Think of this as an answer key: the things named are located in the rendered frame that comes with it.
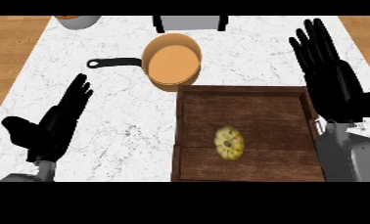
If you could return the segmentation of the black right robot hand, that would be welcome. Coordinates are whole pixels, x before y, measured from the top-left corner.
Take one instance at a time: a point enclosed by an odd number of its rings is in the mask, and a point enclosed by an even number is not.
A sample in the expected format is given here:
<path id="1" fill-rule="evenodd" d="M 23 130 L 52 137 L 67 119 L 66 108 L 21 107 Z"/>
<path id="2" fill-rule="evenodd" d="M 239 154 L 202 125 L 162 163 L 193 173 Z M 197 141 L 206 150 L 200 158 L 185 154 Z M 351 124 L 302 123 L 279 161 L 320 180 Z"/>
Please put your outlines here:
<path id="1" fill-rule="evenodd" d="M 304 22 L 289 38 L 304 71 L 317 114 L 326 121 L 362 122 L 370 117 L 370 92 L 363 87 L 350 63 L 339 58 L 333 38 L 320 19 Z"/>

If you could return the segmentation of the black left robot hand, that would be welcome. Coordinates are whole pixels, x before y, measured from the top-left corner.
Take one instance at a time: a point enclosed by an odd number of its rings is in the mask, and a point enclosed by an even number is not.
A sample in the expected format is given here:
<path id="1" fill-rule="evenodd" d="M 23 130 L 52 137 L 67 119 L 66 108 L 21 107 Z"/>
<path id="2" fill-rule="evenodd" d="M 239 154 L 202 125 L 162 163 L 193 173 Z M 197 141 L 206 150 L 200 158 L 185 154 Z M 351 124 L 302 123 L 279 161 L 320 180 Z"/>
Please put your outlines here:
<path id="1" fill-rule="evenodd" d="M 2 120 L 12 143 L 29 150 L 27 162 L 57 162 L 66 155 L 92 94 L 88 76 L 80 73 L 60 104 L 49 109 L 40 123 L 18 116 L 8 116 Z"/>

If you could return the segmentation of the brown wooden tray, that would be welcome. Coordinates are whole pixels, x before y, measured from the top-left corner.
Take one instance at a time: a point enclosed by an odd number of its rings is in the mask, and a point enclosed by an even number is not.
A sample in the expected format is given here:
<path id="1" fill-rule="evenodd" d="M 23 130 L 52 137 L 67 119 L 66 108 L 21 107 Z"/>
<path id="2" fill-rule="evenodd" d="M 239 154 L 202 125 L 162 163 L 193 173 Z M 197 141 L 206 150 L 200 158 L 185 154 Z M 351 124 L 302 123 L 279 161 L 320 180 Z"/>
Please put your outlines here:
<path id="1" fill-rule="evenodd" d="M 317 118 L 302 86 L 182 86 L 171 179 L 322 182 Z M 227 125 L 245 138 L 236 160 L 216 153 L 216 131 Z"/>

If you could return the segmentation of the yellow squash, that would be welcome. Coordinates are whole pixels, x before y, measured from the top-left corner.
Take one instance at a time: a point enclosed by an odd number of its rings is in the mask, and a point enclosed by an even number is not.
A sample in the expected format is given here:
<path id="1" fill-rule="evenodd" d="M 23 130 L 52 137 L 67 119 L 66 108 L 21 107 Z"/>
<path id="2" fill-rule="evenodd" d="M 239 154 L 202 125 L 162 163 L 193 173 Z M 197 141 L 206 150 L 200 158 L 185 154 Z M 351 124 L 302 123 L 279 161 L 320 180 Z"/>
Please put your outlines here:
<path id="1" fill-rule="evenodd" d="M 216 153 L 224 159 L 237 160 L 245 152 L 245 139 L 240 131 L 233 126 L 224 126 L 216 131 Z"/>

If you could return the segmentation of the grey round container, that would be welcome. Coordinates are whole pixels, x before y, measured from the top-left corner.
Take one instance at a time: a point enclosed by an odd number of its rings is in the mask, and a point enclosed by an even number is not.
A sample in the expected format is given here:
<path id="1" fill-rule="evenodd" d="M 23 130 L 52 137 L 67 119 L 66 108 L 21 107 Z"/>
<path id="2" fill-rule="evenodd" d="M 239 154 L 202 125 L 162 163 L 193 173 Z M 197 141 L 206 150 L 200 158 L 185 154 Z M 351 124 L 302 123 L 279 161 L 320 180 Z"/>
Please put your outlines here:
<path id="1" fill-rule="evenodd" d="M 57 16 L 66 28 L 80 30 L 89 28 L 100 20 L 100 16 Z"/>

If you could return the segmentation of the grey appliance with black legs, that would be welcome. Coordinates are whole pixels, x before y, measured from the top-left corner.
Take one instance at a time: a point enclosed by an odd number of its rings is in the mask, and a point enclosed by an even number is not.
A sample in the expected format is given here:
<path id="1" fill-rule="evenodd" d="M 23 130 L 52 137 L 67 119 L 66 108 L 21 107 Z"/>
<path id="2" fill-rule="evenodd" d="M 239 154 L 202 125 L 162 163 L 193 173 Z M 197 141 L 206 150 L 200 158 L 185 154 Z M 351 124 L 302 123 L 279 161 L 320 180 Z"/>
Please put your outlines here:
<path id="1" fill-rule="evenodd" d="M 159 33 L 199 29 L 225 31 L 227 25 L 228 16 L 154 16 L 154 28 Z"/>

